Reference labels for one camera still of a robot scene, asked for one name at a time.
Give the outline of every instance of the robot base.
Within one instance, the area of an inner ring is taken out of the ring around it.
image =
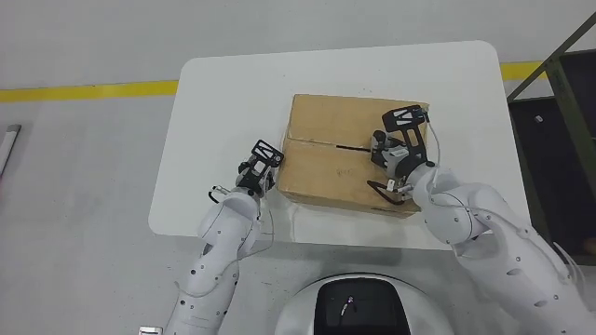
[[[376,274],[334,275],[303,288],[284,306],[275,333],[454,334],[424,292]]]

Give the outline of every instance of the box flap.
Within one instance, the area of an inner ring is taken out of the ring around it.
[[[287,138],[370,149],[373,132],[384,129],[381,115],[415,104],[428,107],[414,101],[295,95]],[[423,138],[426,129],[426,125],[420,127]]]

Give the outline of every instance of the yellow floor stripe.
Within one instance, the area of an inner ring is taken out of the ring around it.
[[[541,61],[501,63],[501,75],[503,76],[503,81],[519,80],[521,83],[522,80],[530,76],[541,63]],[[547,79],[547,75],[542,73],[538,78]]]
[[[540,65],[536,62],[502,63],[503,80],[525,79]],[[177,80],[126,83],[121,85],[93,85],[0,90],[0,102],[66,101],[121,99],[143,96],[173,96],[178,88]]]

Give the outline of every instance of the gray concrete floor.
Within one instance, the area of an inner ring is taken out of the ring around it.
[[[0,185],[0,333],[134,334],[166,324],[174,281],[202,249],[198,239],[156,235],[147,224],[172,102],[0,107],[0,127],[23,124]],[[272,334],[296,291],[355,271],[415,284],[458,334],[520,333],[448,251],[276,243],[240,265],[222,334]],[[596,270],[586,273],[594,305]]]

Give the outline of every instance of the dark green frame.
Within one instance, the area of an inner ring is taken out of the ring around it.
[[[567,130],[571,136],[571,140],[576,148],[579,162],[584,168],[589,187],[596,198],[596,145],[592,141],[588,125],[584,120],[584,116],[577,104],[574,91],[569,85],[567,76],[561,64],[561,56],[565,54],[573,54],[579,52],[568,52],[569,49],[579,38],[581,38],[592,26],[596,24],[596,12],[594,12],[567,40],[565,40],[533,73],[530,74],[521,84],[508,95],[508,103],[515,103],[515,100],[520,93],[522,93],[532,82],[534,82],[539,75],[546,72],[549,79],[552,91],[554,93],[557,105],[561,110],[563,120],[567,126]],[[513,126],[513,134],[518,150],[518,157],[520,158],[521,176],[523,179],[523,186],[525,187],[526,196],[528,199],[528,207],[530,209],[530,217],[532,224],[536,230],[551,243],[549,228],[546,223],[544,211],[540,206],[532,175],[527,167],[525,155],[520,145],[518,134],[515,128],[513,119],[511,119]],[[573,256],[574,260],[579,264],[596,265],[596,256],[580,255]]]

